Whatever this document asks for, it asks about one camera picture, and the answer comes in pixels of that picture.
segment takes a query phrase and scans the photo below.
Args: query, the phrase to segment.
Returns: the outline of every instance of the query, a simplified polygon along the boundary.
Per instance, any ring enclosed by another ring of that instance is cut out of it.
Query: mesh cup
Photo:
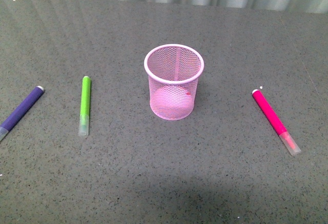
[[[159,117],[179,120],[194,109],[198,78],[204,61],[194,49],[183,45],[163,45],[145,58],[149,79],[150,107]]]

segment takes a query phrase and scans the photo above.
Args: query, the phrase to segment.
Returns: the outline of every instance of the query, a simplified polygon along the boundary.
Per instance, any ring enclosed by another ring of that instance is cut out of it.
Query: pink marker
[[[255,89],[252,92],[253,98],[271,123],[272,127],[274,130],[277,132],[279,137],[281,138],[282,142],[285,144],[289,152],[291,153],[292,156],[295,156],[296,154],[300,153],[301,150],[277,116],[277,114],[274,112],[268,101],[265,99],[263,94]]]

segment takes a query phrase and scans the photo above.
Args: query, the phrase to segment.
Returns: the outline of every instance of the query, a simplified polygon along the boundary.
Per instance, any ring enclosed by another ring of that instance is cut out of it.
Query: granite countertop
[[[0,0],[1,223],[328,223],[328,15],[108,0]],[[205,62],[194,111],[149,106],[145,55]],[[90,135],[78,137],[81,80]],[[262,92],[302,153],[252,98]]]

